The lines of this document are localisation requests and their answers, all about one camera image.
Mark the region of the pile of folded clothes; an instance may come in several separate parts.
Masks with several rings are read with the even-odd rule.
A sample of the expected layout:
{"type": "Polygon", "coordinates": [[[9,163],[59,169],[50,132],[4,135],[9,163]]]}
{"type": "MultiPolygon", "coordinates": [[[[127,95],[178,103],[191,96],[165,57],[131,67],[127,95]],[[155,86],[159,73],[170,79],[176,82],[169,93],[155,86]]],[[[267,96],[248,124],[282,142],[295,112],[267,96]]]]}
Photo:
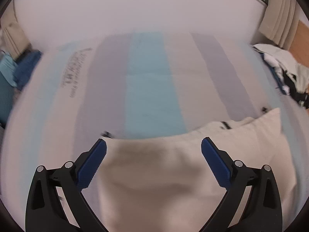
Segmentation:
{"type": "Polygon", "coordinates": [[[289,51],[271,44],[255,44],[253,49],[261,54],[280,91],[308,109],[308,67],[298,63],[289,51]]]}

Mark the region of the folded dark blue garment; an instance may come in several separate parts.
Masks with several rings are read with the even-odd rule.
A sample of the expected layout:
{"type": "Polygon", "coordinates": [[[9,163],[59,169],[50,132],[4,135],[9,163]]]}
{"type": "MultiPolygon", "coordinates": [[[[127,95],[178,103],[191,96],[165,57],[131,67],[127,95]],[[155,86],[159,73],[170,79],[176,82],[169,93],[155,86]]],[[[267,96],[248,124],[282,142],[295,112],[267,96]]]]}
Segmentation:
{"type": "Polygon", "coordinates": [[[40,61],[42,53],[39,50],[32,50],[17,63],[13,74],[14,82],[18,90],[22,90],[29,82],[32,72],[40,61]]]}

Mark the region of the beige curtain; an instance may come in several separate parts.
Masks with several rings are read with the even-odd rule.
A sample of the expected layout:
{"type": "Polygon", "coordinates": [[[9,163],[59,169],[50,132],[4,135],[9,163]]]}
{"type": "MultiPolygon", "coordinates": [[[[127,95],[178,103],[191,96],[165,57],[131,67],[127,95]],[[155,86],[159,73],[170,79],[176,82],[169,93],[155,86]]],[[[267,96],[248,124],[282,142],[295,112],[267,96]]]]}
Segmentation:
{"type": "Polygon", "coordinates": [[[5,48],[10,56],[18,59],[30,46],[28,38],[19,23],[12,22],[2,29],[5,48]]]}
{"type": "Polygon", "coordinates": [[[296,0],[269,0],[259,32],[278,47],[289,50],[300,18],[296,0]]]}

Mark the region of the striped pastel bed sheet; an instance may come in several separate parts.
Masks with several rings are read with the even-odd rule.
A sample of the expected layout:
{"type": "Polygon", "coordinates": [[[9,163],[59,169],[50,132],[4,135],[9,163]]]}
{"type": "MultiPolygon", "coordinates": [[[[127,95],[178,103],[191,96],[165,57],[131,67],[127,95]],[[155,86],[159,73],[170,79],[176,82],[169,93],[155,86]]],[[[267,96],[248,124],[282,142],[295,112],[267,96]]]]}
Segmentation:
{"type": "MultiPolygon", "coordinates": [[[[151,139],[211,122],[228,130],[230,121],[257,119],[275,108],[297,183],[287,228],[308,198],[308,115],[280,91],[250,45],[158,32],[67,44],[42,56],[10,113],[1,155],[2,200],[24,228],[35,168],[76,159],[104,132],[116,139],[151,139]]],[[[83,194],[99,215],[96,176],[83,194]]]]}

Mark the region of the light blue folded cloth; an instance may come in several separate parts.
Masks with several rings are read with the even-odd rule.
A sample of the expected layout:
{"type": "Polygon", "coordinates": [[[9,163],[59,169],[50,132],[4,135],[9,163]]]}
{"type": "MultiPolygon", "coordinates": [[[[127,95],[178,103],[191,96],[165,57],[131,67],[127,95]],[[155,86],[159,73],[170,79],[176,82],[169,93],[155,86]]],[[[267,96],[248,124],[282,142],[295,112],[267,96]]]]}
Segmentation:
{"type": "Polygon", "coordinates": [[[14,59],[7,53],[4,53],[1,58],[1,74],[6,79],[6,81],[12,86],[17,87],[14,81],[14,73],[17,69],[17,63],[14,59]]]}

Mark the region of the cream and black hooded jacket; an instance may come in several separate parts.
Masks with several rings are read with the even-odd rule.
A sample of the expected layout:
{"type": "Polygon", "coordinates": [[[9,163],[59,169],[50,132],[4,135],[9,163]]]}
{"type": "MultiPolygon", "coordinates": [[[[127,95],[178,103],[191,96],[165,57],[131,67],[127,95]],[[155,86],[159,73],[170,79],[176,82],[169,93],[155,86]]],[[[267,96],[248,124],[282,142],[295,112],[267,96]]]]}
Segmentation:
{"type": "Polygon", "coordinates": [[[249,167],[270,165],[287,225],[297,183],[280,109],[230,125],[226,130],[211,122],[187,134],[152,139],[107,138],[96,176],[103,225],[109,231],[200,230],[225,193],[201,152],[205,137],[249,167]]]}

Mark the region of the teal hard-shell suitcase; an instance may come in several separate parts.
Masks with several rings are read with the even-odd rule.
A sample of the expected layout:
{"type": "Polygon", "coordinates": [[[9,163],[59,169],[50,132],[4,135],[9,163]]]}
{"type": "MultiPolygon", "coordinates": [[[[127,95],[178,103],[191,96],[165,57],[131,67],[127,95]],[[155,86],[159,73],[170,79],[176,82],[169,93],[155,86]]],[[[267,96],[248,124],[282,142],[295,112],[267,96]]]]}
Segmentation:
{"type": "Polygon", "coordinates": [[[6,126],[10,112],[13,108],[14,88],[7,82],[0,73],[0,121],[6,126]]]}

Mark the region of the beige curtain right side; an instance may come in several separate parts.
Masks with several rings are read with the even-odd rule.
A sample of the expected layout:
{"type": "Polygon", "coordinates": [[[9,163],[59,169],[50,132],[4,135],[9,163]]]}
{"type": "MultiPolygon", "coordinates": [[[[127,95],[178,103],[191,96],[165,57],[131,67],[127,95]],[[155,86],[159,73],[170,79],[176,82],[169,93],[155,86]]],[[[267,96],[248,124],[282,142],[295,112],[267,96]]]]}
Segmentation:
{"type": "Polygon", "coordinates": [[[269,0],[259,32],[278,47],[289,50],[300,18],[296,0],[269,0]]]}

